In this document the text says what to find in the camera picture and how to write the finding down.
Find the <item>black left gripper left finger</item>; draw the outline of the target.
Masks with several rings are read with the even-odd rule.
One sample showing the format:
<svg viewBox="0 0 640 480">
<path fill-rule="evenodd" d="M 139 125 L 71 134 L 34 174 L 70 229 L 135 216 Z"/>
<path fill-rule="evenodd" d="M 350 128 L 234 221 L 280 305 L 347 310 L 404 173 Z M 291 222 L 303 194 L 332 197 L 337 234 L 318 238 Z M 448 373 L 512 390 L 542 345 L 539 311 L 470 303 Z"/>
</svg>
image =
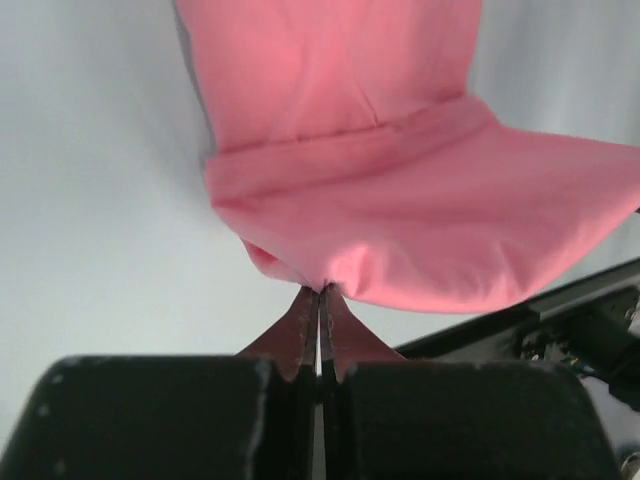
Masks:
<svg viewBox="0 0 640 480">
<path fill-rule="evenodd" d="M 13 479 L 308 479 L 319 297 L 231 355 L 66 357 L 9 441 Z"/>
</svg>

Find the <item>pink t shirt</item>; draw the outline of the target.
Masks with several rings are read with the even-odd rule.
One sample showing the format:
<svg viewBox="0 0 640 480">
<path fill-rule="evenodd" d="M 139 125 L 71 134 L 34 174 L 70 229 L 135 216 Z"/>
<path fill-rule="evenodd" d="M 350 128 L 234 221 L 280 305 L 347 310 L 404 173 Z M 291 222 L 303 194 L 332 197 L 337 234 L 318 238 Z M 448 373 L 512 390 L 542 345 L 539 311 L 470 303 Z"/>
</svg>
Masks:
<svg viewBox="0 0 640 480">
<path fill-rule="evenodd" d="M 478 1 L 180 1 L 211 204 L 265 275 L 418 312 L 535 294 L 639 206 L 636 147 L 503 125 Z"/>
</svg>

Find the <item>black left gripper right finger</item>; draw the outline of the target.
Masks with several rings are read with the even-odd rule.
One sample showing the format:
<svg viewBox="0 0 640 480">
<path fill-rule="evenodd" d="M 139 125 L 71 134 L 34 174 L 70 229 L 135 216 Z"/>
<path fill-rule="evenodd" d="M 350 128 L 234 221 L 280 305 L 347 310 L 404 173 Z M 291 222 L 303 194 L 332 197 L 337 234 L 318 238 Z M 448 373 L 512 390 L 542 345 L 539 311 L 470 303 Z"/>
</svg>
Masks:
<svg viewBox="0 0 640 480">
<path fill-rule="evenodd" d="M 617 479 L 581 382 L 541 361 L 409 360 L 319 298 L 330 479 Z"/>
</svg>

